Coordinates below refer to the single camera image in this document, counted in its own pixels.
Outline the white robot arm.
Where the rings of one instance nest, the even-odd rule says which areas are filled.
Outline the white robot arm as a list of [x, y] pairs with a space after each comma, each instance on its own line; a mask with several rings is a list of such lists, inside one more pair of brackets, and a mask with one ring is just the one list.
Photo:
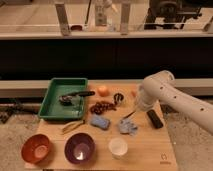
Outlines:
[[213, 105], [179, 91], [174, 82], [174, 75], [167, 70], [145, 77], [137, 89], [137, 108], [148, 111], [161, 100], [213, 135]]

